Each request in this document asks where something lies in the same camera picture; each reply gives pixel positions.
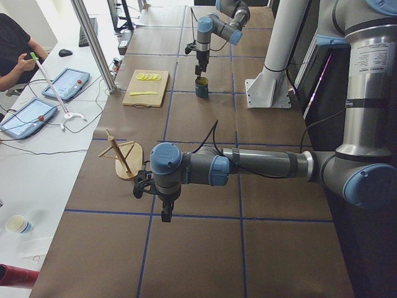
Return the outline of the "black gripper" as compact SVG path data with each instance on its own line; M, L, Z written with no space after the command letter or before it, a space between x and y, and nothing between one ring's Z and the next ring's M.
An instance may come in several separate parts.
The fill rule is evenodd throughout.
M207 66L209 62L209 51L197 51L196 57L198 64L195 65L195 75L201 76L202 72L207 71Z
M174 210L174 203L178 199L178 197L166 197L161 196L162 200L162 211L161 211L161 220L162 222L171 222L172 219L172 211Z

